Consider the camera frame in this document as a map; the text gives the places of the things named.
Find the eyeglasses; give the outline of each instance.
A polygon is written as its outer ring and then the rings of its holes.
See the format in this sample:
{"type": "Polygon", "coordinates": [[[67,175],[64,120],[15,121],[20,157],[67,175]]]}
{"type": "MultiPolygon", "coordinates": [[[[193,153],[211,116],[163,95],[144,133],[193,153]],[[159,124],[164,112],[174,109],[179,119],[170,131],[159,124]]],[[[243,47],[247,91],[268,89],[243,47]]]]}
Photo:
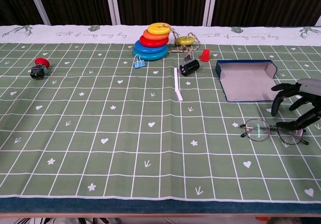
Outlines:
{"type": "Polygon", "coordinates": [[[260,119],[248,120],[240,127],[245,129],[245,133],[241,134],[241,137],[248,136],[253,141],[264,141],[269,137],[271,132],[276,132],[278,137],[288,145],[297,145],[300,142],[305,145],[309,144],[309,142],[302,139],[305,130],[289,131],[275,125],[270,125],[268,122],[260,119]]]}

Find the dark blue table edge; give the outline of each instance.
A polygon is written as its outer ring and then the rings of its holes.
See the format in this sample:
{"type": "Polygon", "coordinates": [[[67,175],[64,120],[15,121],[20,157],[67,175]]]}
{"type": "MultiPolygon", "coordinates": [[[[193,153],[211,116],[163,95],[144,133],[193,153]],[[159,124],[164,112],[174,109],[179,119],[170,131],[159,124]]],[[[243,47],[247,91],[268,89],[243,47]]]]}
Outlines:
{"type": "Polygon", "coordinates": [[[0,198],[1,213],[321,214],[317,203],[265,203],[82,198],[0,198]]]}

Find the blue ring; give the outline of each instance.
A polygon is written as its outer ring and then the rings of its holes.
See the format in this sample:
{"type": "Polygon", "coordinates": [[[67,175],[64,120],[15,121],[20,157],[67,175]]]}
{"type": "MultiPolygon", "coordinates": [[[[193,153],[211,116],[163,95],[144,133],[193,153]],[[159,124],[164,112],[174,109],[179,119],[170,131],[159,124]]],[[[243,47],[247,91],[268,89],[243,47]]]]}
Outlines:
{"type": "Polygon", "coordinates": [[[164,51],[158,52],[156,54],[142,54],[142,53],[137,52],[136,49],[134,48],[132,50],[132,53],[134,56],[138,55],[137,59],[140,58],[141,60],[145,60],[145,61],[156,61],[156,60],[159,60],[167,55],[168,48],[166,46],[166,49],[164,51]]]}
{"type": "Polygon", "coordinates": [[[141,54],[156,54],[158,52],[162,52],[166,49],[166,45],[161,47],[145,47],[139,41],[135,43],[136,52],[141,54]]]}

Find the robotic hand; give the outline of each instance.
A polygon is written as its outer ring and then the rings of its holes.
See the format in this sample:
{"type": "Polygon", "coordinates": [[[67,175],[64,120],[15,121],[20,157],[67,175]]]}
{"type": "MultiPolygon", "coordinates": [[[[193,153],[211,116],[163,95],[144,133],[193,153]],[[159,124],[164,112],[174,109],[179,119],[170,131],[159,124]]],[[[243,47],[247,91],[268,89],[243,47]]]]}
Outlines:
{"type": "Polygon", "coordinates": [[[275,116],[278,112],[279,106],[286,97],[294,95],[301,95],[294,102],[289,110],[293,111],[303,104],[310,102],[314,108],[303,114],[296,121],[291,122],[277,122],[276,125],[280,128],[290,131],[304,129],[307,126],[313,124],[321,118],[321,81],[316,79],[304,78],[300,79],[296,84],[281,83],[272,87],[273,91],[281,90],[275,97],[271,114],[275,116]]]}

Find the stacking ring toy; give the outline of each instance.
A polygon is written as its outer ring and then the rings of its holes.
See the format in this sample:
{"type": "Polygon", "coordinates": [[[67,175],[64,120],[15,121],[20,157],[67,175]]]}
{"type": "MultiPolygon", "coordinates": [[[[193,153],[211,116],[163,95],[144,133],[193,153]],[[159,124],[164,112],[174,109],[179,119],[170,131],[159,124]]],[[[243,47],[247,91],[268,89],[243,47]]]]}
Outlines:
{"type": "Polygon", "coordinates": [[[169,38],[167,37],[166,39],[163,40],[158,40],[158,41],[152,41],[149,39],[146,39],[144,36],[141,36],[139,39],[139,43],[141,43],[145,47],[162,47],[169,42],[169,38]]]}
{"type": "Polygon", "coordinates": [[[155,54],[145,54],[145,53],[139,53],[136,51],[136,49],[133,49],[132,50],[132,53],[134,56],[138,55],[141,60],[145,60],[145,61],[156,61],[156,60],[159,60],[163,57],[165,57],[168,53],[168,48],[166,46],[166,49],[162,52],[158,52],[158,53],[155,53],[155,54]]]}
{"type": "Polygon", "coordinates": [[[145,30],[144,33],[143,33],[143,36],[146,38],[146,39],[149,39],[149,40],[152,40],[152,41],[158,41],[158,40],[163,40],[163,39],[166,39],[170,36],[170,34],[165,34],[165,35],[153,35],[151,33],[148,32],[148,30],[145,30]]]}
{"type": "Polygon", "coordinates": [[[155,54],[158,52],[162,52],[166,50],[166,45],[162,47],[145,47],[143,46],[139,41],[135,43],[135,50],[136,52],[142,53],[142,54],[155,54]]]}
{"type": "Polygon", "coordinates": [[[176,39],[176,41],[177,41],[177,43],[179,45],[185,45],[186,46],[186,45],[193,44],[195,42],[195,38],[194,37],[187,37],[186,38],[186,36],[185,37],[178,37],[176,39]]]}
{"type": "Polygon", "coordinates": [[[169,26],[166,23],[153,23],[151,24],[147,30],[149,33],[153,34],[153,35],[165,35],[165,34],[169,34],[171,32],[171,29],[169,27],[160,27],[162,25],[166,25],[169,26]]]}

